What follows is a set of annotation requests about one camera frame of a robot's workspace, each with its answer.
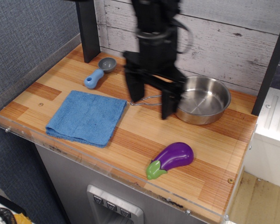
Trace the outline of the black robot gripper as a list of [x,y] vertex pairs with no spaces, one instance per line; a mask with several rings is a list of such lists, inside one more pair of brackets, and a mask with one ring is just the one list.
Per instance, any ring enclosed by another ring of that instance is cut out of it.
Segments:
[[161,90],[161,118],[175,113],[182,98],[185,76],[176,68],[177,30],[144,33],[137,30],[139,52],[125,51],[125,77],[131,100],[144,97],[144,85]]

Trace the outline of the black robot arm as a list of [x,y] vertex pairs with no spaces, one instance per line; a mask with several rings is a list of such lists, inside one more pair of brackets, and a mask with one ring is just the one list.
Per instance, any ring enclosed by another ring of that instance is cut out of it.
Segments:
[[134,0],[139,51],[125,51],[125,76],[131,100],[145,95],[145,84],[161,91],[161,117],[175,113],[186,77],[176,68],[178,28],[174,19],[180,12],[177,0]]

